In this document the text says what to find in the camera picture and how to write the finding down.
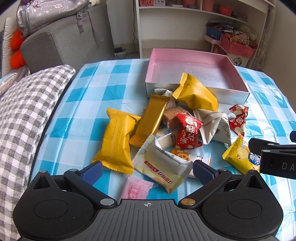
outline gray checkered cushion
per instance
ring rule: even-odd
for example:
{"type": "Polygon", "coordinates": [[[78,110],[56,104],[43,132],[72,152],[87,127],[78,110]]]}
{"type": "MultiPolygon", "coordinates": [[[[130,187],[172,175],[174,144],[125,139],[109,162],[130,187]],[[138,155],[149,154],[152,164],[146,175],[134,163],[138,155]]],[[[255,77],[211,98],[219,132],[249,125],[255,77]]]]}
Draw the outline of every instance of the gray checkered cushion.
{"type": "Polygon", "coordinates": [[[19,238],[12,211],[28,185],[43,129],[75,74],[61,65],[14,83],[0,99],[0,239],[19,238]]]}

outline power cord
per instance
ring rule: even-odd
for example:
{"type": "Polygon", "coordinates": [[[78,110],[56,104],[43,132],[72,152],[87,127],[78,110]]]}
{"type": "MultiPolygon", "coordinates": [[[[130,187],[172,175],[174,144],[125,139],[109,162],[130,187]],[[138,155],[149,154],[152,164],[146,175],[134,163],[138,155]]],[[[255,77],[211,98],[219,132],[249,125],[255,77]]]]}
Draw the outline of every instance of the power cord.
{"type": "Polygon", "coordinates": [[[135,52],[138,53],[138,51],[135,48],[135,39],[136,39],[136,37],[135,37],[135,32],[136,32],[136,28],[135,28],[135,1],[137,1],[137,0],[133,0],[133,48],[134,48],[135,52]]]}
{"type": "Polygon", "coordinates": [[[127,57],[127,55],[128,55],[128,54],[126,53],[126,55],[125,55],[123,58],[119,58],[119,59],[125,59],[125,58],[127,57]]]}

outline blue box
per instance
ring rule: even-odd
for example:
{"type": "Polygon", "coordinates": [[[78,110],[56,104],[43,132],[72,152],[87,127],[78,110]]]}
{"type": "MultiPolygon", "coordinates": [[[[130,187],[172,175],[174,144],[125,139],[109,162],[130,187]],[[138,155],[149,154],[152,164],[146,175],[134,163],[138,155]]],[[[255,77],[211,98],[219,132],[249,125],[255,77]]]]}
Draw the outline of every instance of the blue box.
{"type": "Polygon", "coordinates": [[[213,27],[207,26],[207,35],[215,40],[220,40],[220,35],[224,34],[224,30],[217,30],[213,27]]]}

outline orange stuffed toy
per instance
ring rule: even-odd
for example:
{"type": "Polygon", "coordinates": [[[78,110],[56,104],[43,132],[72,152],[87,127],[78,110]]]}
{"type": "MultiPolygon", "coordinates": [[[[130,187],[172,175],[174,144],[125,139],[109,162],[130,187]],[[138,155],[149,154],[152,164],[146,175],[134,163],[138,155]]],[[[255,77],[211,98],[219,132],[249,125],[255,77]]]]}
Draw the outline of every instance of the orange stuffed toy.
{"type": "Polygon", "coordinates": [[[17,30],[10,42],[10,47],[12,50],[16,50],[10,59],[10,66],[13,69],[19,69],[26,65],[26,62],[20,52],[20,46],[25,41],[26,37],[22,36],[22,32],[17,30]]]}

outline wall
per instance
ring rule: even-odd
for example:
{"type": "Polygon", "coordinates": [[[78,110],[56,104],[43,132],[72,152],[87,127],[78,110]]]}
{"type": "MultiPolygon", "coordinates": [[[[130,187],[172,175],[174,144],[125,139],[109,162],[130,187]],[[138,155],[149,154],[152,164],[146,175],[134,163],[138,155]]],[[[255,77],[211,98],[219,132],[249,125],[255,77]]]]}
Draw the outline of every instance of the wall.
{"type": "Polygon", "coordinates": [[[5,23],[5,19],[8,17],[15,17],[17,14],[17,6],[19,1],[16,1],[13,5],[11,5],[4,13],[0,15],[0,31],[2,31],[5,23]]]}
{"type": "Polygon", "coordinates": [[[296,15],[280,1],[276,1],[276,14],[271,39],[262,71],[270,76],[288,98],[296,111],[296,15]]]}
{"type": "MultiPolygon", "coordinates": [[[[4,26],[5,19],[16,15],[18,3],[19,1],[16,1],[0,15],[0,31],[4,26]]],[[[107,5],[114,44],[132,43],[133,0],[107,0],[107,5]]]]}

